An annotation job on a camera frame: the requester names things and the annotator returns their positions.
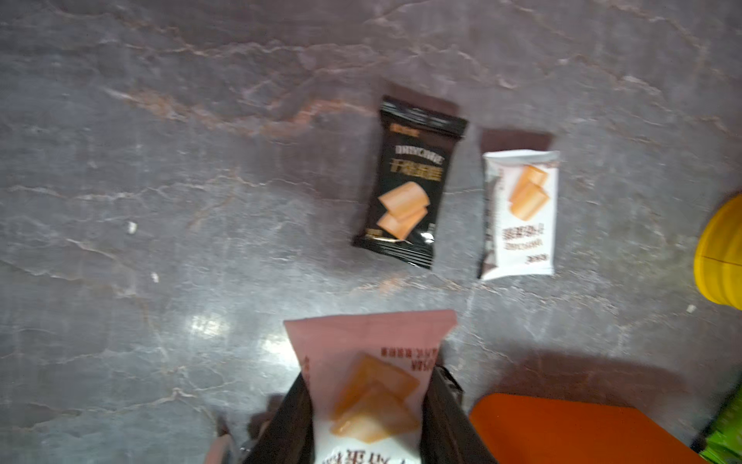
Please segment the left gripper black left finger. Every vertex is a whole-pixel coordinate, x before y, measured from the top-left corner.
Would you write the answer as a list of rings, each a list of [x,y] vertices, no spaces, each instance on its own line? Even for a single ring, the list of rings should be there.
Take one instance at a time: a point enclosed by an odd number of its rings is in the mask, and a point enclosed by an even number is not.
[[[267,410],[250,418],[243,463],[313,463],[312,405],[303,375],[286,394],[269,398]]]

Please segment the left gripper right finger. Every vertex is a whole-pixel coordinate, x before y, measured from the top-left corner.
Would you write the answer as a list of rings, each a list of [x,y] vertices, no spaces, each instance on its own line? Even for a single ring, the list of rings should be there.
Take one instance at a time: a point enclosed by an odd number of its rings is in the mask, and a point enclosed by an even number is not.
[[[426,464],[496,464],[462,408],[463,389],[436,365],[423,402],[420,456]]]

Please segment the orange plastic storage box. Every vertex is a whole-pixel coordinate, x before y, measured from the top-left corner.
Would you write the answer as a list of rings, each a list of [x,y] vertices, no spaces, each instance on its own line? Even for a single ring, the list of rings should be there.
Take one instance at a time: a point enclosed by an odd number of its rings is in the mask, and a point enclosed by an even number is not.
[[[490,394],[470,421],[500,463],[701,463],[637,409]]]

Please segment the white cookie packet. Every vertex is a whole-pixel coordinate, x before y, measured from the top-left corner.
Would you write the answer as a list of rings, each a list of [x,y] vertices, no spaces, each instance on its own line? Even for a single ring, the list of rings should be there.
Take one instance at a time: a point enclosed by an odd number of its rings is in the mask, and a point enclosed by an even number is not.
[[[488,152],[483,160],[487,204],[480,278],[552,276],[560,152]]]
[[[423,401],[456,324],[452,309],[285,322],[311,399],[315,462],[421,462]]]

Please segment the black cookie packet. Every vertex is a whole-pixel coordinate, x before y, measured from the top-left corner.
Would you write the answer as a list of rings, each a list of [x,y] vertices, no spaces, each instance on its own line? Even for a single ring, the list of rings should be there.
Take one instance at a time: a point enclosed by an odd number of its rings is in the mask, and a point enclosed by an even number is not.
[[[468,121],[385,96],[373,195],[353,246],[430,269],[454,150]]]

